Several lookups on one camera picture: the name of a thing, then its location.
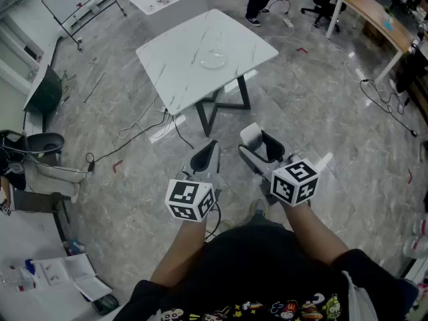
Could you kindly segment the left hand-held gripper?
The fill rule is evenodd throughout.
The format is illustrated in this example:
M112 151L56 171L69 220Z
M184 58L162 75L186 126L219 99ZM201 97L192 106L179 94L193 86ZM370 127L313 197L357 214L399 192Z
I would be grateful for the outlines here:
M220 146L212 140L169 181L165 205L176 219L202 222L218 201Z

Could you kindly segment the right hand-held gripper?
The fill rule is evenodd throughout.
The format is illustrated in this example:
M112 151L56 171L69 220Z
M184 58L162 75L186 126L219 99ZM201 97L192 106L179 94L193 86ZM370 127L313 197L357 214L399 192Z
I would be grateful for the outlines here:
M246 145L240 144L238 152L244 163L255 174L263 177L261 189L269 205L282 201L295 207L308 202L315 195L319 170L307 158L301 158L297 154L291 154L283 161L284 146L264 130L261 135L268 160Z

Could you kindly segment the clear glass plate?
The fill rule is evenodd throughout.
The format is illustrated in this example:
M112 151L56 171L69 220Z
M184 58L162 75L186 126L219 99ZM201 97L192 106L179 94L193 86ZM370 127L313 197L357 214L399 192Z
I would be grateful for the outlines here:
M228 62L228 55L222 51L211 49L201 55L200 64L207 70L223 68Z

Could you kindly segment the person's right forearm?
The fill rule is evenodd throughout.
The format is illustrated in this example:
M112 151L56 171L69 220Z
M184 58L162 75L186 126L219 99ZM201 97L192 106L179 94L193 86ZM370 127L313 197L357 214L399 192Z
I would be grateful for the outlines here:
M303 250L318 261L331 264L349 248L332 232L307 203L291 207L280 201L288 222Z

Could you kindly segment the person's left forearm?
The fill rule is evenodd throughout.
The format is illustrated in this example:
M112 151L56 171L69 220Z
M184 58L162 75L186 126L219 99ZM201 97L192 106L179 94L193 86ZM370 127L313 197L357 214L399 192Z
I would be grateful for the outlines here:
M168 251L150 281L167 288L177 285L187 274L205 243L207 220L183 221Z

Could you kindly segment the white marble table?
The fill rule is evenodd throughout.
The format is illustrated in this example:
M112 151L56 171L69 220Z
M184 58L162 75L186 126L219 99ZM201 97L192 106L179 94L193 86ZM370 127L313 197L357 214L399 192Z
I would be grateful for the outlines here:
M223 68L201 66L201 55L211 49L228 55ZM245 75L278 51L240 22L212 9L160 34L136 54L169 114L195 106L209 136L218 110L250 110Z

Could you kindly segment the person's black printed T-shirt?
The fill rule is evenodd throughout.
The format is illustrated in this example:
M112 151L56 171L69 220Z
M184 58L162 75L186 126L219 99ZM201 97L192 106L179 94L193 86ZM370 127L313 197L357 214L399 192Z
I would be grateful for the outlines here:
M168 288L143 280L114 321L405 321L409 300L390 273L359 249L332 263L311 258L283 227L246 225L206 244Z

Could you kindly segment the grey moulded chair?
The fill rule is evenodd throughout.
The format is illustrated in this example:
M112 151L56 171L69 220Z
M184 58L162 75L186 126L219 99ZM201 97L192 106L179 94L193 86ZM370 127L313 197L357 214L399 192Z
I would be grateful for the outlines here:
M34 155L60 154L64 143L64 137L54 132L33 134L27 137L29 151Z

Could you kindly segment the open white box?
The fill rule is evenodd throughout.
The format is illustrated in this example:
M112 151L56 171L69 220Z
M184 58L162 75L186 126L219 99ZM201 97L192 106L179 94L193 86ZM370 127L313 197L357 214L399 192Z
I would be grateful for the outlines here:
M35 260L32 264L35 268L34 281L39 290L74 286L91 302L112 293L112 289L98 278L85 253Z

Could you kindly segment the dark green bin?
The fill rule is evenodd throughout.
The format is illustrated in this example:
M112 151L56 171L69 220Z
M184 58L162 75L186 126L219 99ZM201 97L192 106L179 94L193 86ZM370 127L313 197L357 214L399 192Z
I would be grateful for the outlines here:
M43 80L35 90L26 107L43 115L53 112L62 97L62 81L53 68L48 65Z

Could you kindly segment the clear plastic water bottle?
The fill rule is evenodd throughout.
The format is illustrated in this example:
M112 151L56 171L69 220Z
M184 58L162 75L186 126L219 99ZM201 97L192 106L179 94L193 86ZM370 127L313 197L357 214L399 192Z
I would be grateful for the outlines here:
M35 288L33 276L24 267L11 265L1 268L0 282L13 292L28 292Z
M414 235L408 238L403 244L403 255L412 259L428 257L428 237Z
M413 235L428 236L428 213L418 215L413 223Z

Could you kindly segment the wooden desk with white legs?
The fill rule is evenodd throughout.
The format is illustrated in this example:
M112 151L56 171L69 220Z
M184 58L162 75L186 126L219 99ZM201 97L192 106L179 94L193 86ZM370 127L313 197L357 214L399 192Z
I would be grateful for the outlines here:
M403 54L410 50L415 37L397 19L390 15L387 16L385 9L375 0L337 0L330 25L326 32L327 39L331 37L333 29L336 26L343 3L381 32L397 51L392 60L374 81L375 84L378 84L401 59Z

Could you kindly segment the black pouch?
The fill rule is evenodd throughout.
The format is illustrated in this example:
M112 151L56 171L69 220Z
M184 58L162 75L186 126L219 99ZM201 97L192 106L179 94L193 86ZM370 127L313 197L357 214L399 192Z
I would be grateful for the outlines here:
M117 309L120 304L112 294L107 294L91 302L91 305L98 315L105 316Z

